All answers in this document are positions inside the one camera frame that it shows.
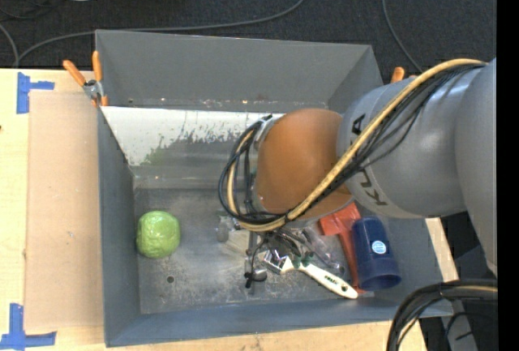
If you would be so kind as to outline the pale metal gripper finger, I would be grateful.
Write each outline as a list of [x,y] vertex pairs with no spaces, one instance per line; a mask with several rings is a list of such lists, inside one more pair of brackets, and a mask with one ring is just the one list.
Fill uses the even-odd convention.
[[216,227],[216,237],[219,243],[224,243],[229,240],[232,232],[240,230],[240,224],[234,219],[221,218]]
[[266,281],[268,272],[280,275],[287,257],[273,250],[256,251],[252,256],[252,277],[253,281]]

